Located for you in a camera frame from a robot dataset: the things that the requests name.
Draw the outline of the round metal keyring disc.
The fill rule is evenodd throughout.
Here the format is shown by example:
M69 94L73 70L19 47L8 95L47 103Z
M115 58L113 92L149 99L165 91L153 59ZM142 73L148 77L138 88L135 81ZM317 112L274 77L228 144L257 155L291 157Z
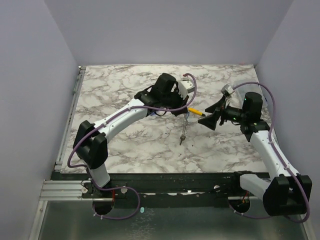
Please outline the round metal keyring disc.
M181 136L180 136L180 139L179 139L179 145L180 146L182 145L183 141L186 139L189 115L190 115L190 113L187 112L183 117L182 131L181 131Z

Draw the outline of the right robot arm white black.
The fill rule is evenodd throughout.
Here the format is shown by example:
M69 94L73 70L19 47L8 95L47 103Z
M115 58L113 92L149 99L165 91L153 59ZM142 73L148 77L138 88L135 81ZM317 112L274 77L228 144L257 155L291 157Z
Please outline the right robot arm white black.
M246 140L259 153L270 181L254 173L242 172L229 184L234 195L250 192L262 200L269 216L305 215L308 218L312 181L290 164L274 141L271 127L261 118L262 106L262 96L256 92L245 94L242 108L227 105L227 98L223 96L205 110L209 115L199 119L198 123L213 131L227 121L238 124Z

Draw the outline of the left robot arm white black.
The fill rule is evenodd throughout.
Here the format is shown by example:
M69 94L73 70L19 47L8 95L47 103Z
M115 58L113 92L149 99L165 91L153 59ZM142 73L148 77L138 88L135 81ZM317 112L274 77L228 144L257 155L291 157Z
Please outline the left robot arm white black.
M71 153L83 161L95 182L93 191L97 196L106 197L111 190L111 178L105 165L111 140L133 123L159 111L175 116L187 113L189 94L193 94L195 88L194 81L188 77L178 81L172 75L162 73L153 85L137 92L115 113L94 123L85 120L79 125Z

